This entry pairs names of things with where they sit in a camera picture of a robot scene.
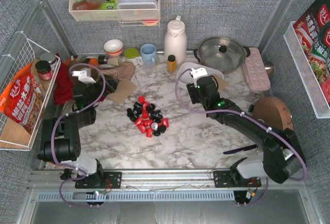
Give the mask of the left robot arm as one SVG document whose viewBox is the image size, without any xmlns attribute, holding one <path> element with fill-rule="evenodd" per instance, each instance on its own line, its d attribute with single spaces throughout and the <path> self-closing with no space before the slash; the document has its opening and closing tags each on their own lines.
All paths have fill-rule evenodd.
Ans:
<svg viewBox="0 0 330 224">
<path fill-rule="evenodd" d="M 96 121 L 94 104 L 101 100 L 104 83 L 77 83 L 73 87 L 76 109 L 61 120 L 46 119 L 42 122 L 41 146 L 37 158 L 44 162 L 54 163 L 53 155 L 59 165 L 71 165 L 77 170 L 76 187 L 98 187 L 104 183 L 105 176 L 102 165 L 90 158 L 81 150 L 79 129 L 92 125 Z"/>
</svg>

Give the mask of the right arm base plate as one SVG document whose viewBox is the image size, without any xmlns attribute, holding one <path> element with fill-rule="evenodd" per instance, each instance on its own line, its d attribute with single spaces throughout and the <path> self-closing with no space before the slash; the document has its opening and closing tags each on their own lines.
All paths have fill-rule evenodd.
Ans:
<svg viewBox="0 0 330 224">
<path fill-rule="evenodd" d="M 248 183 L 252 183 L 251 186 L 261 186 L 261 181 L 257 178 L 244 179 L 240 174 L 235 171 L 215 170 L 212 172 L 214 185 L 216 188 L 237 188 L 247 187 Z"/>
</svg>

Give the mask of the white plastic storage basket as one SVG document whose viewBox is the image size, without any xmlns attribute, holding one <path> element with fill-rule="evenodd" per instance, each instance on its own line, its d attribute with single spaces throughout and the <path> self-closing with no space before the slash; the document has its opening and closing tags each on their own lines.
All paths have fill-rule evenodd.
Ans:
<svg viewBox="0 0 330 224">
<path fill-rule="evenodd" d="M 178 86 L 183 88 L 187 84 L 195 84 L 198 78 L 204 76 L 214 76 L 216 79 L 224 79 L 222 72 L 197 64 L 193 62 L 185 62 L 179 68 L 176 79 Z"/>
</svg>

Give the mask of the brown cardboard piece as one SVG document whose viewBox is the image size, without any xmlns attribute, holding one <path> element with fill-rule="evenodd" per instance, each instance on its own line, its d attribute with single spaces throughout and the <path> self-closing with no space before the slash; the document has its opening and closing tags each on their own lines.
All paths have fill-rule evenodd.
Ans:
<svg viewBox="0 0 330 224">
<path fill-rule="evenodd" d="M 118 83 L 116 91 L 109 95 L 110 99 L 116 104 L 121 104 L 136 90 L 136 88 L 137 86 L 133 82 L 124 78 Z"/>
</svg>

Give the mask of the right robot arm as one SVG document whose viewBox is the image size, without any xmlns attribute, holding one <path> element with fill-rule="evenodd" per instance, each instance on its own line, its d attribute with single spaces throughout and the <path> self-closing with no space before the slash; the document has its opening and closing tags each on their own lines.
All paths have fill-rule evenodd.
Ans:
<svg viewBox="0 0 330 224">
<path fill-rule="evenodd" d="M 253 141 L 263 151 L 263 169 L 276 183 L 307 178 L 306 159 L 295 132 L 267 126 L 246 114 L 233 101 L 220 97 L 212 77 L 186 85 L 192 104 L 200 103 L 207 117 L 227 125 Z"/>
</svg>

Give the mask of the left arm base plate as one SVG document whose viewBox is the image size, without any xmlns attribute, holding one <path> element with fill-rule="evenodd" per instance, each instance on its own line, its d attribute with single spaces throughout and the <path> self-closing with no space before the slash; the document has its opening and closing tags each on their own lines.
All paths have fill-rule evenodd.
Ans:
<svg viewBox="0 0 330 224">
<path fill-rule="evenodd" d="M 103 177 L 95 173 L 75 182 L 76 189 L 119 189 L 121 187 L 122 173 L 106 171 Z"/>
</svg>

